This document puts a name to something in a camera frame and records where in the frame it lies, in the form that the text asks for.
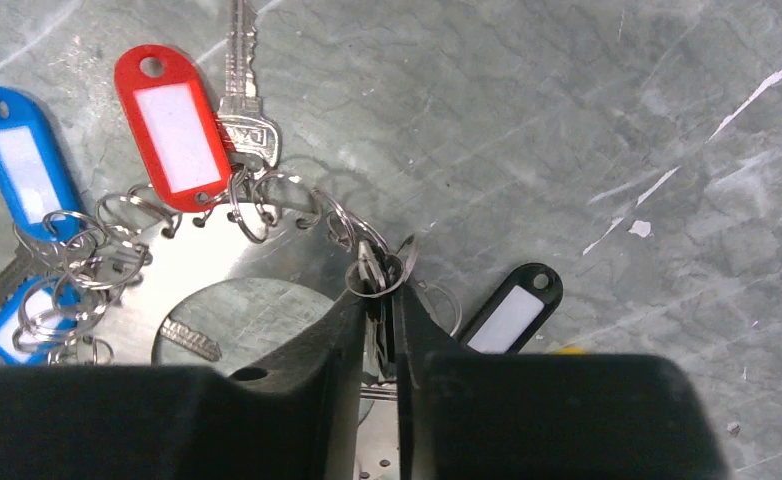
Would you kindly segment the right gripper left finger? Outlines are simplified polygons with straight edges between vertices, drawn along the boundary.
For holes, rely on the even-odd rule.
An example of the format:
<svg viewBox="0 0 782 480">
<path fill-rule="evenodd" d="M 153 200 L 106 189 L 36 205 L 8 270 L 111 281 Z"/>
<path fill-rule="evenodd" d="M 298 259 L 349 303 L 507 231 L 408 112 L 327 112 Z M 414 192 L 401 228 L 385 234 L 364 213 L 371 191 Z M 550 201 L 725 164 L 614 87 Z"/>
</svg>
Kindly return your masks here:
<svg viewBox="0 0 782 480">
<path fill-rule="evenodd" d="M 349 479 L 367 302 L 230 376 L 0 366 L 0 479 Z"/>
</svg>

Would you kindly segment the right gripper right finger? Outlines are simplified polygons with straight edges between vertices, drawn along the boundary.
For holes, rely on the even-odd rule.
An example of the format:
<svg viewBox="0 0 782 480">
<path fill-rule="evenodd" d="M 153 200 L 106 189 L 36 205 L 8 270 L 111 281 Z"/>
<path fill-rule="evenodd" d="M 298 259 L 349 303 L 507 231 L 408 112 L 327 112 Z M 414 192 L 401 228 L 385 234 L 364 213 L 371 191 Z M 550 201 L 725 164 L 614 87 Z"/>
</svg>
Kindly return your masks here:
<svg viewBox="0 0 782 480">
<path fill-rule="evenodd" d="M 725 479 L 703 405 L 672 361 L 481 354 L 411 286 L 390 300 L 404 479 Z"/>
</svg>

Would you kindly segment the silver disc keyring with keys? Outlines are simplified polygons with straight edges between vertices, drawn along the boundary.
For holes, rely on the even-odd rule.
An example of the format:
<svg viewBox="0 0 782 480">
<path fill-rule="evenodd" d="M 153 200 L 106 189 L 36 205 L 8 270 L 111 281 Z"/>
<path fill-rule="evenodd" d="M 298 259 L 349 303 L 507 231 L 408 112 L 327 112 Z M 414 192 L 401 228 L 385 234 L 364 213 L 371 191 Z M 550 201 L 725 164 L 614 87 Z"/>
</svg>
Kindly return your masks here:
<svg viewBox="0 0 782 480">
<path fill-rule="evenodd" d="M 0 186 L 24 234 L 26 281 L 1 316 L 13 324 L 12 345 L 40 358 L 2 367 L 203 366 L 154 359 L 165 321 L 194 294 L 243 277 L 293 283 L 333 304 L 351 294 L 367 302 L 359 409 L 370 362 L 396 384 L 400 473 L 396 353 L 366 351 L 368 301 L 345 277 L 359 241 L 395 252 L 417 239 L 392 247 L 328 192 L 279 168 L 279 132 L 251 67 L 255 18 L 248 3 L 232 3 L 217 108 L 180 51 L 144 44 L 117 60 L 116 92 L 153 199 L 131 188 L 103 196 L 92 214 L 78 211 L 40 110 L 0 88 Z"/>
</svg>

